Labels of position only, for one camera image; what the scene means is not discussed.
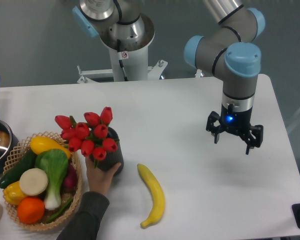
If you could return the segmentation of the dark grey sleeved forearm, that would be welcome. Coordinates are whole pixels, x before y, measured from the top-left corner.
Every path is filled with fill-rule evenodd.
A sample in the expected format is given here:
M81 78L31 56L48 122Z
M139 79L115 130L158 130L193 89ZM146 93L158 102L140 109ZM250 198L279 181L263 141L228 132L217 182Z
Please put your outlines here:
M103 216L110 204L104 195L88 191L78 211L58 235L58 240L96 240Z

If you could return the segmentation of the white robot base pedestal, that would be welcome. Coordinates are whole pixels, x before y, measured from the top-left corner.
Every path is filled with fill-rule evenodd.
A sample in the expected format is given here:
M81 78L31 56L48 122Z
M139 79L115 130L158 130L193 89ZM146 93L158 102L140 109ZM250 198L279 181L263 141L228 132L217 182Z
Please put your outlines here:
M73 10L79 26L91 37L99 36L108 49L111 69L81 70L77 66L80 84L91 83L93 79L113 78L114 82L162 80L163 71L168 62L160 59L155 65L148 65L148 47L155 36L155 27L151 19L141 13L130 24L115 23L102 33L79 13Z

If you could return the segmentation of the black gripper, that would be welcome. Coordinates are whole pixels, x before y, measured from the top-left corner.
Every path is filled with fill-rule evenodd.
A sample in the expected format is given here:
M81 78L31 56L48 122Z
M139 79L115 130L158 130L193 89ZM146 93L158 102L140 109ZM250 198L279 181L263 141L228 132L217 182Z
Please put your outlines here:
M207 118L206 130L214 137L214 143L217 144L220 134L227 132L236 136L246 136L246 150L248 155L250 149L259 148L263 142L264 126L251 125L252 110L235 111L235 108L221 106L221 115L212 111Z

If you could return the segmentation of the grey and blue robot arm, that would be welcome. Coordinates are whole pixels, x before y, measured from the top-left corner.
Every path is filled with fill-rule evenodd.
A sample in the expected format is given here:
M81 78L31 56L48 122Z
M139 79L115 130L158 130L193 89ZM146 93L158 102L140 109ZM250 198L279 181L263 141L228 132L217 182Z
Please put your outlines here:
M221 113L211 112L206 130L219 141L223 132L240 137L248 154L263 142L264 127L251 125L261 50L253 41L266 26L264 15L240 0L206 0L219 30L210 37L193 36L184 47L184 60L223 82Z

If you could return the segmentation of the person's bare hand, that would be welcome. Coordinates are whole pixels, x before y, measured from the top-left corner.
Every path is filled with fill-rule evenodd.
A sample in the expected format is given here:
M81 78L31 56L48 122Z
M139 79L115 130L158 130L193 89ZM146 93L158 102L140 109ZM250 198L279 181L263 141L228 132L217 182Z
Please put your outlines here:
M121 163L116 163L108 171L102 171L99 168L94 168L94 163L90 157L85 158L86 176L88 181L89 190L91 192L99 193L106 196L115 173L121 166Z

